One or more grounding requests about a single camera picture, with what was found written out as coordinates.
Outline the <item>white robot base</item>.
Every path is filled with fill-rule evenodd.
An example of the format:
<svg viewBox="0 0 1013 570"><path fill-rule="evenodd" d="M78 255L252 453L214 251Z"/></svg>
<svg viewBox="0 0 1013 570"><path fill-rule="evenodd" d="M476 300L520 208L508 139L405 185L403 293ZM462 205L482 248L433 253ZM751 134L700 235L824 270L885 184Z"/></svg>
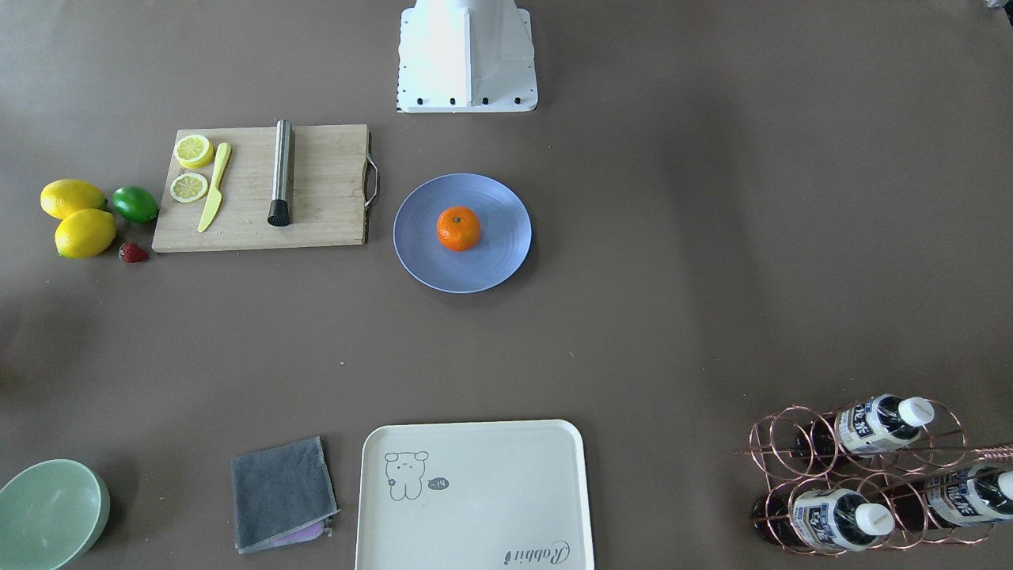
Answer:
<svg viewBox="0 0 1013 570"><path fill-rule="evenodd" d="M531 15L514 1L417 1L401 12L398 55L398 112L531 112L539 104Z"/></svg>

